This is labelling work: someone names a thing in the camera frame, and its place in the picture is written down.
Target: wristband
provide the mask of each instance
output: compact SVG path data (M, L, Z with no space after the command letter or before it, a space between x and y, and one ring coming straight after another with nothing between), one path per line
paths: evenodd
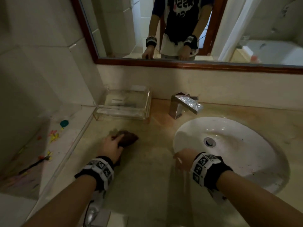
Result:
M149 45L153 45L154 47L156 47L157 38L154 36L149 36L148 38L146 38L146 47L148 47Z
M221 157L202 152L198 154L192 164L192 179L209 190L218 190L216 183L220 175L227 170L233 171Z
M184 45L188 45L191 49L198 49L198 39L195 35L189 36L186 41L184 41Z
M108 190L109 183L114 179L114 164L109 157L99 156L92 159L74 177L77 179L81 175L90 175L96 179L95 191Z

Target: drain ring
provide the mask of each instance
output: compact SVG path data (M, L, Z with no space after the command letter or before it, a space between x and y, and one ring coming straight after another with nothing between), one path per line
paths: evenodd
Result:
M216 145L216 141L210 137L206 137L203 142L207 147L214 147Z

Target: blue sleeve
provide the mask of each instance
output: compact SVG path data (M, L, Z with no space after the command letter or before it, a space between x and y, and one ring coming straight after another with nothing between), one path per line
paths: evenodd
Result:
M213 6L214 5L214 1L215 0L201 0L201 8L205 5L211 5Z
M155 0L152 14L162 17L165 10L165 0Z

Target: white bathtub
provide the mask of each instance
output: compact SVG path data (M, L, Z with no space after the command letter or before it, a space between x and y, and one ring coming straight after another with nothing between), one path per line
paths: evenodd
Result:
M255 55L263 64L303 65L303 48L290 41L249 40L241 53L249 59Z

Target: white curtain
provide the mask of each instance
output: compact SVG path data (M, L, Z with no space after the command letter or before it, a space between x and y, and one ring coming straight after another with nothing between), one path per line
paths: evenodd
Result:
M229 35L222 53L219 56L218 61L228 62L230 60L237 43L240 41L260 2L261 0L246 0L239 18Z

